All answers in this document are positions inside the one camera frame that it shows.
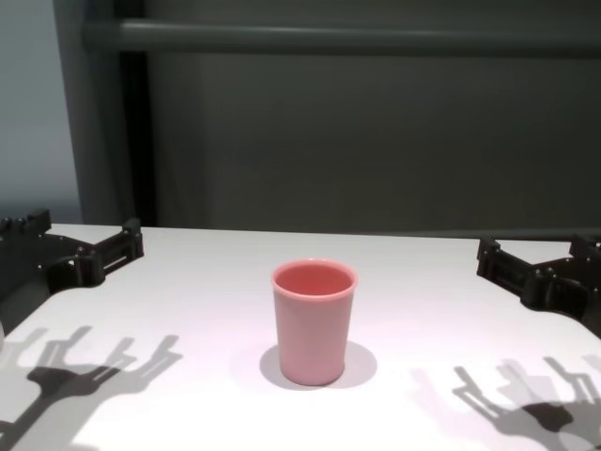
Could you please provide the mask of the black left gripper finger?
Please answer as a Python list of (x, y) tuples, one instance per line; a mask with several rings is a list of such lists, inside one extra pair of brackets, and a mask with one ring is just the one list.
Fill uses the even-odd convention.
[(51, 228), (51, 213), (48, 209), (38, 209), (24, 217), (3, 217), (1, 219), (1, 242), (29, 239), (45, 234)]
[(82, 244), (73, 259), (78, 286), (98, 286), (106, 276), (144, 256), (143, 234), (138, 218), (128, 220), (121, 231), (95, 244)]

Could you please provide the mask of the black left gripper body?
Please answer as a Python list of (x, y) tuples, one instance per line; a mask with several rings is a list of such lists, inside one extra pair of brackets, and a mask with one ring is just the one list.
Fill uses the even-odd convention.
[(1, 302), (17, 299), (32, 288), (44, 297), (79, 287), (79, 242), (41, 232), (1, 234)]

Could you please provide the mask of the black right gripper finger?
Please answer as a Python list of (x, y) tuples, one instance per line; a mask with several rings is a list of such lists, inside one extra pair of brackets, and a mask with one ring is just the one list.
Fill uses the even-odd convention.
[(491, 238), (482, 238), (477, 250), (476, 274), (516, 295), (527, 308), (556, 308), (557, 260), (529, 263), (501, 249)]
[(600, 239), (576, 234), (569, 246), (567, 262), (571, 265), (600, 264)]

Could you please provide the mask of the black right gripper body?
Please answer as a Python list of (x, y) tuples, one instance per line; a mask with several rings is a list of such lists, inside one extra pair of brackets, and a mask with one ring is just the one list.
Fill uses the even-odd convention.
[(600, 337), (600, 260), (572, 257), (561, 261), (552, 277), (551, 307)]

